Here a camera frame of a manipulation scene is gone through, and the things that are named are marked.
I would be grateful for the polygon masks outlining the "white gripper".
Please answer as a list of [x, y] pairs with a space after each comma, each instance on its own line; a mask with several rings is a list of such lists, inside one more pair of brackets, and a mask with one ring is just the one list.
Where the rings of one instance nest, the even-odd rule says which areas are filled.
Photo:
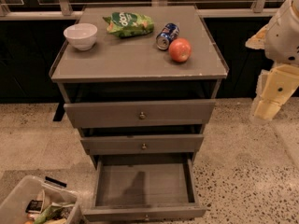
[[270, 121], [299, 87], [299, 0], [285, 0], [245, 46], [264, 49], [268, 59], [279, 63], [261, 72], [252, 110], [254, 118]]

